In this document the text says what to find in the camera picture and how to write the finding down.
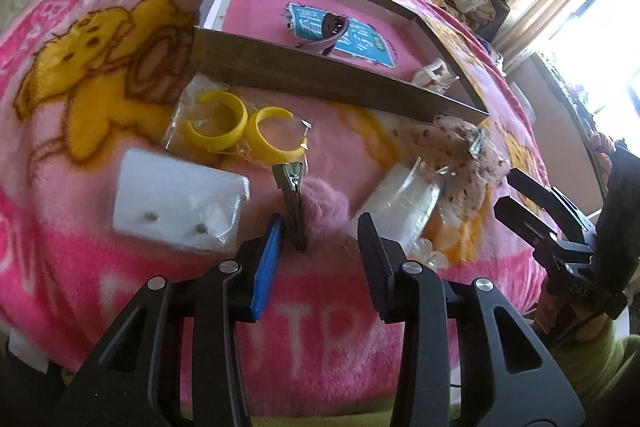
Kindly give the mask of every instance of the earring packaging card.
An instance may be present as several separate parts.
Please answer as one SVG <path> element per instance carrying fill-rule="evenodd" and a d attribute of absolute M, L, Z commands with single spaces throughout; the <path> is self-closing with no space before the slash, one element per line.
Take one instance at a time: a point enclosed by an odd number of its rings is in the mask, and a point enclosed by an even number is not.
<path fill-rule="evenodd" d="M 131 149 L 122 159 L 113 228 L 182 248 L 236 251 L 248 199 L 244 176 Z"/>

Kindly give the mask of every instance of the metal screw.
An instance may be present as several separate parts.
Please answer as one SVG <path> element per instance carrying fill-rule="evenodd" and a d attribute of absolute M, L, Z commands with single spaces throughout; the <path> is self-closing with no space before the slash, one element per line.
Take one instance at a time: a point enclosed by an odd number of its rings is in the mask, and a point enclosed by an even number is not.
<path fill-rule="evenodd" d="M 159 275 L 153 277 L 152 279 L 149 279 L 149 282 L 146 283 L 146 286 L 150 289 L 150 290 L 159 290 L 164 288 L 164 285 L 166 284 L 166 280 L 164 280 L 164 277 L 160 277 Z"/>
<path fill-rule="evenodd" d="M 420 266 L 420 263 L 416 263 L 415 261 L 407 261 L 402 265 L 402 269 L 407 273 L 415 275 L 422 271 L 422 266 Z"/>
<path fill-rule="evenodd" d="M 233 273 L 238 270 L 240 266 L 238 263 L 236 263 L 236 261 L 233 261 L 232 259 L 230 261 L 223 261 L 218 267 L 220 268 L 220 271 L 222 273 Z"/>
<path fill-rule="evenodd" d="M 476 288 L 478 288 L 481 292 L 490 292 L 494 289 L 494 283 L 492 283 L 489 279 L 478 279 L 476 281 Z"/>

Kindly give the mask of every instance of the patterned fabric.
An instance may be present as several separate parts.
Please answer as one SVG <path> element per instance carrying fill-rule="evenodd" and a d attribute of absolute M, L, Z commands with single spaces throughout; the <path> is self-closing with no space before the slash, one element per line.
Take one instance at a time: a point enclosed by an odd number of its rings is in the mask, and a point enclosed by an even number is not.
<path fill-rule="evenodd" d="M 0 36 L 0 321 L 70 369 L 150 277 L 197 277 L 222 258 L 124 237 L 110 224 L 123 154 L 158 147 L 189 80 L 201 1 L 39 0 Z M 420 16 L 465 71 L 489 108 L 500 153 L 546 183 L 530 124 L 473 35 L 428 0 L 393 1 Z M 281 93 L 268 99 L 314 124 L 310 174 L 341 192 L 353 217 L 398 160 L 392 129 L 362 108 Z M 239 235 L 256 237 L 273 211 L 284 211 L 281 192 L 247 162 L 218 168 L 249 178 Z M 523 310 L 537 298 L 542 271 L 531 248 L 493 217 L 506 194 L 518 197 L 498 183 L 460 225 L 442 275 L 489 277 Z M 354 242 L 331 238 L 304 256 L 287 244 L 263 320 L 242 325 L 238 337 L 254 414 L 329 415 L 395 392 L 402 326 L 385 326 L 373 310 Z M 453 331 L 450 340 L 455 352 Z M 189 366 L 182 368 L 188 399 Z"/>

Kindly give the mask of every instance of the blue gripper pad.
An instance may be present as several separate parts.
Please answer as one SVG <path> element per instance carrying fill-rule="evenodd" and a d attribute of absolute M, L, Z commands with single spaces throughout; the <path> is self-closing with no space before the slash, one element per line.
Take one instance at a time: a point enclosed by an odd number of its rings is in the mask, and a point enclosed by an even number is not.
<path fill-rule="evenodd" d="M 269 295 L 271 294 L 271 287 L 273 286 L 273 279 L 275 278 L 278 259 L 280 258 L 283 233 L 284 226 L 282 218 L 280 218 L 275 221 L 274 226 L 271 228 L 260 264 L 258 264 L 258 269 L 255 271 L 254 299 L 251 302 L 251 314 L 255 321 L 260 320 L 269 302 Z"/>

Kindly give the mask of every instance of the cardboard box lid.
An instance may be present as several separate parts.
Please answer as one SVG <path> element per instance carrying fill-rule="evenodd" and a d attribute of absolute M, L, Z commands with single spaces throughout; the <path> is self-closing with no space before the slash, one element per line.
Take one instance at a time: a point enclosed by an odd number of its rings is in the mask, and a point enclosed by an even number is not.
<path fill-rule="evenodd" d="M 474 107 L 333 57 L 224 32 L 224 13 L 229 1 L 204 0 L 200 6 L 191 58 L 198 71 L 212 78 L 236 86 L 359 105 L 419 121 L 447 114 L 478 124 L 488 117 L 473 85 L 433 31 L 415 13 L 391 0 L 340 1 L 362 3 L 367 10 L 395 18 L 408 25 L 417 41 L 435 46 Z"/>

